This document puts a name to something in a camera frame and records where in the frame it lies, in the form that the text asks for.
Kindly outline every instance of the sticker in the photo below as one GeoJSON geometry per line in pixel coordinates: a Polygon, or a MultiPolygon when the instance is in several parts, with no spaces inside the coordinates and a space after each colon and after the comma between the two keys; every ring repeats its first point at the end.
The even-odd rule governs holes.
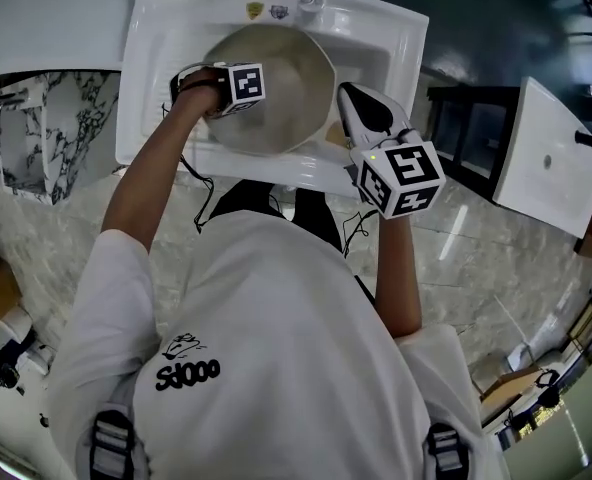
{"type": "Polygon", "coordinates": [[[275,20],[284,20],[289,16],[289,7],[286,5],[272,5],[269,9],[269,14],[271,14],[272,18],[275,20]]]}
{"type": "Polygon", "coordinates": [[[294,24],[296,14],[293,0],[267,0],[256,21],[291,26],[294,24]]]}
{"type": "Polygon", "coordinates": [[[248,2],[247,3],[247,17],[250,20],[255,20],[260,16],[260,13],[263,12],[263,8],[265,4],[262,2],[248,2]]]}

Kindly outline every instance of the black cable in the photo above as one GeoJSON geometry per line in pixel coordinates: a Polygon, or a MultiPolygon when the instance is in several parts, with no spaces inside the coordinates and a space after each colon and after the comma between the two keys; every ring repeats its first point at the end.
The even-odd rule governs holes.
{"type": "Polygon", "coordinates": [[[278,213],[283,213],[283,211],[280,209],[280,203],[278,202],[278,199],[276,199],[271,194],[269,194],[269,197],[270,197],[270,199],[272,199],[276,203],[276,210],[278,210],[278,213]]]}
{"type": "Polygon", "coordinates": [[[511,409],[507,412],[507,418],[503,421],[503,425],[507,428],[512,428],[512,420],[514,419],[514,411],[511,409]]]}
{"type": "Polygon", "coordinates": [[[550,386],[553,386],[556,381],[560,378],[560,373],[558,373],[556,370],[552,370],[552,369],[548,369],[548,370],[544,370],[543,373],[541,373],[539,375],[539,377],[536,379],[536,387],[539,388],[548,388],[550,386]],[[551,375],[551,377],[549,378],[548,381],[545,382],[541,382],[540,380],[545,377],[545,375],[551,375]]]}
{"type": "Polygon", "coordinates": [[[365,237],[369,236],[369,232],[365,228],[363,228],[363,222],[369,219],[372,215],[376,215],[377,213],[378,210],[370,210],[365,215],[361,215],[360,212],[356,212],[352,217],[343,221],[343,239],[345,240],[345,246],[343,247],[343,257],[347,258],[347,255],[349,254],[349,244],[352,242],[352,239],[354,238],[354,235],[356,233],[360,233],[365,237]],[[356,217],[360,217],[360,220],[354,228],[354,231],[352,231],[352,234],[349,235],[349,238],[347,238],[347,234],[345,233],[345,224],[347,222],[351,222],[356,217]]]}
{"type": "MultiPolygon", "coordinates": [[[[165,108],[164,103],[161,105],[161,108],[163,109],[163,119],[165,119],[165,116],[167,115],[169,110],[165,108]]],[[[196,230],[199,233],[201,233],[203,231],[203,226],[207,224],[207,221],[201,222],[200,219],[203,216],[203,213],[205,212],[205,208],[207,208],[209,201],[211,201],[212,195],[214,194],[214,180],[198,174],[198,172],[196,172],[196,170],[191,165],[189,165],[187,160],[185,160],[185,155],[183,154],[180,155],[180,162],[185,166],[185,169],[187,169],[194,178],[202,181],[203,185],[205,185],[205,187],[207,187],[207,190],[209,190],[209,194],[207,194],[207,199],[205,199],[205,202],[203,203],[203,206],[201,207],[200,211],[196,214],[196,217],[194,217],[194,226],[196,226],[196,230]]]]}
{"type": "Polygon", "coordinates": [[[389,135],[389,132],[388,132],[387,137],[382,139],[380,142],[377,142],[376,144],[374,144],[370,149],[376,149],[376,148],[381,149],[383,147],[383,143],[387,142],[388,140],[396,141],[396,143],[398,145],[401,145],[403,143],[403,140],[402,140],[403,137],[414,130],[415,130],[415,128],[405,128],[404,130],[399,131],[395,136],[389,135]]]}

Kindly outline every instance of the wire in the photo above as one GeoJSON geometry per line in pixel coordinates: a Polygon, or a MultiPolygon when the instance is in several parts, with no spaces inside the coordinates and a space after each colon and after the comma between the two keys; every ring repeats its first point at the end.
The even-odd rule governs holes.
{"type": "Polygon", "coordinates": [[[389,132],[387,132],[388,137],[385,137],[384,139],[382,139],[380,142],[377,142],[376,144],[374,144],[371,148],[369,148],[370,150],[372,149],[381,149],[383,147],[383,143],[387,142],[388,140],[393,140],[395,141],[398,145],[401,145],[403,143],[403,137],[405,135],[407,135],[410,132],[413,132],[415,130],[415,128],[405,128],[404,130],[399,131],[396,136],[392,136],[389,135],[389,132]]]}
{"type": "Polygon", "coordinates": [[[343,247],[343,257],[347,258],[347,255],[349,254],[349,244],[351,244],[352,239],[354,238],[354,235],[356,235],[356,233],[360,233],[361,235],[363,235],[365,237],[369,236],[369,232],[365,228],[363,228],[363,222],[365,222],[371,216],[376,215],[377,213],[378,213],[378,210],[370,210],[365,215],[362,215],[360,212],[356,212],[349,219],[343,221],[343,240],[345,240],[345,246],[343,247]],[[352,231],[352,234],[349,235],[349,238],[347,238],[347,233],[345,232],[345,224],[347,224],[348,222],[351,222],[356,217],[360,217],[360,220],[358,221],[358,224],[354,228],[354,231],[352,231]]]}
{"type": "Polygon", "coordinates": [[[511,409],[507,412],[507,418],[503,421],[503,425],[508,428],[512,428],[512,420],[514,419],[514,411],[511,409]]]}
{"type": "Polygon", "coordinates": [[[269,194],[270,199],[272,199],[272,201],[274,201],[276,203],[276,209],[278,210],[278,213],[283,213],[283,210],[281,210],[280,208],[280,203],[278,202],[278,199],[276,199],[273,195],[269,194]]]}
{"type": "MultiPolygon", "coordinates": [[[[165,108],[164,103],[161,105],[161,109],[163,110],[163,119],[165,119],[165,116],[167,115],[169,110],[165,108]]],[[[198,233],[201,233],[203,231],[203,226],[207,224],[207,221],[201,222],[200,220],[203,217],[203,213],[205,212],[205,209],[207,208],[209,201],[211,201],[212,199],[212,195],[214,195],[214,180],[212,178],[198,174],[198,172],[196,172],[196,169],[189,165],[187,160],[185,160],[185,155],[183,154],[180,155],[180,163],[182,163],[185,166],[185,169],[187,169],[194,178],[202,181],[203,185],[205,185],[207,190],[209,190],[209,193],[207,194],[207,199],[205,199],[203,206],[196,214],[196,217],[194,217],[194,226],[196,226],[196,230],[198,231],[198,233]]]]}

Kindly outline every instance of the floor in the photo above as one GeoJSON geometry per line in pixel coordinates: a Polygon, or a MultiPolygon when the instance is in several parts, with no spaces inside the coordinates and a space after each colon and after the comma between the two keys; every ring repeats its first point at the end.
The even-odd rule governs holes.
{"type": "MultiPolygon", "coordinates": [[[[429,111],[422,75],[412,121],[422,131],[429,111]]],[[[50,207],[0,192],[0,253],[10,262],[23,293],[23,306],[40,337],[57,348],[76,285],[100,228],[119,175],[109,176],[50,207]]],[[[216,180],[215,201],[236,180],[216,180]]],[[[158,301],[165,321],[178,304],[179,290],[198,233],[193,218],[207,195],[185,174],[177,175],[151,251],[158,301]]],[[[275,190],[284,213],[293,210],[293,193],[275,190]]],[[[328,196],[339,228],[366,206],[328,196]]],[[[351,231],[356,220],[346,225],[351,231]]],[[[556,324],[542,353],[556,344],[581,310],[592,281],[592,260],[572,251],[574,238],[547,224],[496,207],[448,180],[440,200],[412,218],[416,265],[425,322],[447,322],[461,337],[470,365],[490,353],[504,355],[531,339],[553,314],[556,324]],[[520,330],[505,310],[511,313],[520,330]]],[[[366,222],[369,236],[357,235],[348,262],[365,284],[375,288],[377,220],[366,222]]]]}
{"type": "MultiPolygon", "coordinates": [[[[0,326],[0,346],[8,339],[9,335],[0,326]]],[[[22,397],[16,390],[0,389],[0,446],[25,461],[23,465],[37,470],[40,478],[75,480],[56,450],[49,430],[40,424],[41,413],[47,413],[44,392],[49,377],[43,377],[22,359],[19,373],[19,386],[25,390],[22,397]]]]}

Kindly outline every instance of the backpack strap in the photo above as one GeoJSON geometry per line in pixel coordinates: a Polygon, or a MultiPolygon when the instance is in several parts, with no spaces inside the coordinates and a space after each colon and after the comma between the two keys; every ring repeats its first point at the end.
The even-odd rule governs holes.
{"type": "Polygon", "coordinates": [[[434,423],[427,435],[429,454],[436,459],[436,480],[467,480],[469,449],[458,432],[445,423],[434,423]]]}
{"type": "Polygon", "coordinates": [[[118,408],[96,416],[89,451],[91,480],[133,480],[134,428],[118,408]]]}

